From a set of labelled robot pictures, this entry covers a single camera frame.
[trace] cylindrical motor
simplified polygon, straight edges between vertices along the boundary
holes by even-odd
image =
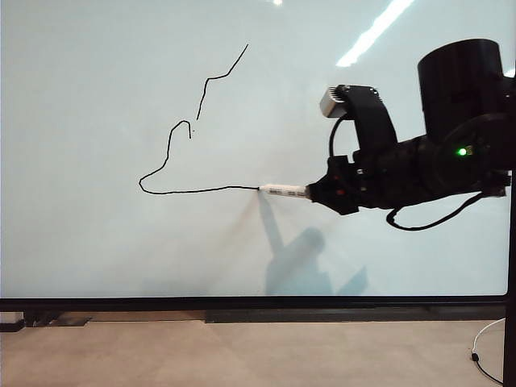
[[[418,73],[427,134],[437,144],[469,119],[503,111],[500,50],[492,40],[438,48],[421,59]]]

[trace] black base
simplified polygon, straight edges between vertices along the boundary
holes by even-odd
[[[25,320],[17,322],[0,322],[0,332],[18,332],[25,327]]]
[[[207,310],[206,323],[336,323],[365,321],[460,321],[498,320],[503,306],[425,308],[370,308],[316,310]]]

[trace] black frame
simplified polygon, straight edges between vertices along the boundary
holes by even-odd
[[[503,296],[242,296],[170,298],[0,298],[0,311],[171,311],[504,306]]]

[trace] white cable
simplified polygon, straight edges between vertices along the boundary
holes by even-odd
[[[476,349],[476,341],[478,340],[479,337],[481,337],[482,333],[484,333],[487,329],[489,329],[490,327],[492,327],[493,325],[495,324],[498,324],[498,323],[501,323],[502,321],[505,321],[505,318],[500,318],[499,320],[495,321],[495,322],[492,322],[490,323],[489,325],[485,326],[482,328],[482,330],[480,332],[478,332],[478,334],[475,336],[475,339],[473,340],[473,349],[471,350],[471,353],[475,353],[475,349]]]

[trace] whiteboard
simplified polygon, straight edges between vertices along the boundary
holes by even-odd
[[[340,216],[251,190],[138,185],[181,120],[191,132],[173,132],[148,189],[309,184],[326,172],[328,86],[375,86],[405,140],[424,133],[416,66],[428,52],[487,38],[514,67],[510,0],[414,0],[337,66],[389,4],[4,0],[2,297],[504,294],[509,198],[409,233],[386,210]],[[247,44],[208,83],[196,120],[205,80]],[[357,149],[350,123],[335,147]],[[464,199],[398,221],[428,223]]]

